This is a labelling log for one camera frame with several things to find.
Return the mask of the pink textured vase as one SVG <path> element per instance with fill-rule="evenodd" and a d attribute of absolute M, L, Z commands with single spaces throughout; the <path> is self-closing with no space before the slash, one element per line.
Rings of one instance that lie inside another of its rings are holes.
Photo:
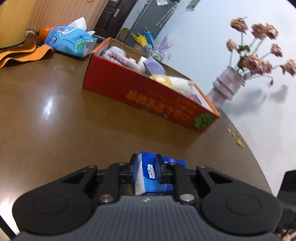
<path fill-rule="evenodd" d="M 226 100 L 232 100 L 243 82 L 243 76 L 233 67 L 227 66 L 213 82 L 213 88 L 207 94 L 207 98 L 215 109 L 221 109 Z"/>

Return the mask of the blue tissue pack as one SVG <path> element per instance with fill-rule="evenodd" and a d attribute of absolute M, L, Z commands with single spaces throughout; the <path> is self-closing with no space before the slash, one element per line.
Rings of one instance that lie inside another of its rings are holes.
<path fill-rule="evenodd" d="M 173 185 L 160 184 L 158 178 L 156 154 L 141 152 L 138 155 L 138 170 L 134 184 L 135 195 L 172 194 Z"/>

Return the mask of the purple knitted cloth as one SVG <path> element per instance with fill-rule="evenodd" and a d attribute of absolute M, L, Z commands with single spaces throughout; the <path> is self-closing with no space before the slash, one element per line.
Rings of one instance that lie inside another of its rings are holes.
<path fill-rule="evenodd" d="M 147 60 L 143 62 L 144 67 L 148 75 L 166 75 L 166 71 L 163 66 L 156 61 L 153 57 L 148 57 Z"/>

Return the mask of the dark entrance door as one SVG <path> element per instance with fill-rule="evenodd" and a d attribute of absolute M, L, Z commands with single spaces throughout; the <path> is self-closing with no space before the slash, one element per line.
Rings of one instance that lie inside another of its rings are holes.
<path fill-rule="evenodd" d="M 136 2 L 137 0 L 108 1 L 94 27 L 95 35 L 115 39 Z"/>

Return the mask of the white foam block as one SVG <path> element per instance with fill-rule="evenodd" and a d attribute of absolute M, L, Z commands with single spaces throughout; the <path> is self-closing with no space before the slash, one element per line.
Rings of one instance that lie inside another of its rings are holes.
<path fill-rule="evenodd" d="M 147 61 L 147 58 L 144 56 L 141 56 L 139 61 L 137 62 L 137 65 L 139 66 L 140 71 L 145 71 L 144 62 Z"/>

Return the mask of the white and tan plush toy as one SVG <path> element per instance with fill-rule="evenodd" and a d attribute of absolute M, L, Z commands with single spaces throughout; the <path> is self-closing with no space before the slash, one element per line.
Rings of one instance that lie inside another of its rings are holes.
<path fill-rule="evenodd" d="M 167 75 L 151 75 L 150 78 L 185 97 L 193 94 L 193 82 L 184 78 Z"/>

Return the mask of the orange fruit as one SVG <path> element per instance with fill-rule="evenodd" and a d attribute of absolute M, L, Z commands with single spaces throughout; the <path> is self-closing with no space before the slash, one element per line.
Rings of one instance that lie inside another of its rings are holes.
<path fill-rule="evenodd" d="M 48 34 L 50 30 L 53 28 L 53 26 L 46 26 L 43 27 L 39 32 L 39 39 L 41 42 L 45 42 L 46 38 L 48 37 Z"/>

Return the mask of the pink suitcase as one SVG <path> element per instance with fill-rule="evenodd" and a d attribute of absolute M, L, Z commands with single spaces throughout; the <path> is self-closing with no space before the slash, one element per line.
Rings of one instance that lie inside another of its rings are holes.
<path fill-rule="evenodd" d="M 87 30 L 93 30 L 108 0 L 42 0 L 36 1 L 28 30 L 39 32 L 46 26 L 67 26 L 85 18 Z"/>

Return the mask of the lilac fluffy towel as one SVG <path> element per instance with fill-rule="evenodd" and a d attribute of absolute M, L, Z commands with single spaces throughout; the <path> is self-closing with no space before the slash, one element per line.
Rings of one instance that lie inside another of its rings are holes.
<path fill-rule="evenodd" d="M 137 62 L 142 54 L 132 49 L 123 49 L 116 46 L 111 46 L 100 55 L 102 58 L 111 61 L 112 63 L 126 67 L 139 74 L 145 74 L 145 71 L 140 71 Z"/>

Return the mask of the yellow thermos jug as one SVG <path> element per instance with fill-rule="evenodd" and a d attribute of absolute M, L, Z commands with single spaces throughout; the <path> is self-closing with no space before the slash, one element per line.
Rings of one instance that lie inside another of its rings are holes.
<path fill-rule="evenodd" d="M 36 1 L 1 1 L 0 48 L 20 44 L 25 40 L 31 12 Z"/>

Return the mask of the purple satin cloth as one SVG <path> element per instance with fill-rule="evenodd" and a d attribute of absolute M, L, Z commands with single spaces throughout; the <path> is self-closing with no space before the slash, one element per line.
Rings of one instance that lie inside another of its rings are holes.
<path fill-rule="evenodd" d="M 202 104 L 199 98 L 195 94 L 190 94 L 188 98 L 199 105 Z"/>

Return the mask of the yellow toy clutter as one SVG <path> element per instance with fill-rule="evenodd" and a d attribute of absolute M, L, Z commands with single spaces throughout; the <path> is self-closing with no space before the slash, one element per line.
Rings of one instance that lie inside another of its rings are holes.
<path fill-rule="evenodd" d="M 154 46 L 154 34 L 151 31 L 141 31 L 131 33 L 131 36 L 135 40 L 135 42 L 141 47 L 145 47 L 147 45 Z"/>

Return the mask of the red cardboard box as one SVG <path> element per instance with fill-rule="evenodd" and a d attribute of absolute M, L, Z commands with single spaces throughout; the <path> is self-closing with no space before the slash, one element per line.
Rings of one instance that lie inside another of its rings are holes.
<path fill-rule="evenodd" d="M 112 46 L 123 49 L 128 57 L 136 61 L 143 56 L 143 53 L 115 39 L 104 40 L 91 54 L 82 85 L 84 89 L 151 111 L 198 133 L 204 132 L 220 117 L 205 94 L 185 75 L 165 64 L 162 65 L 167 74 L 192 84 L 193 95 L 198 101 L 193 101 L 150 77 L 105 59 L 104 52 Z"/>

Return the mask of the blue wet wipes pack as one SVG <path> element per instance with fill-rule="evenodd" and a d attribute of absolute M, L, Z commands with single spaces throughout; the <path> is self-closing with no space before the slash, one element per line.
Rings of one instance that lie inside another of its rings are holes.
<path fill-rule="evenodd" d="M 87 31 L 86 20 L 81 17 L 67 26 L 53 27 L 45 44 L 56 51 L 84 58 L 91 54 L 97 42 L 94 31 Z"/>

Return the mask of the grey cabinet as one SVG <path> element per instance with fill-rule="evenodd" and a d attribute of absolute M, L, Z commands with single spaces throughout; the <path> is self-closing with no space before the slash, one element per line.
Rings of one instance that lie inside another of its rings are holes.
<path fill-rule="evenodd" d="M 167 5 L 160 6 L 157 1 L 137 1 L 121 27 L 129 30 L 124 44 L 133 47 L 135 41 L 132 33 L 144 31 L 150 31 L 155 40 L 180 1 L 166 2 Z"/>

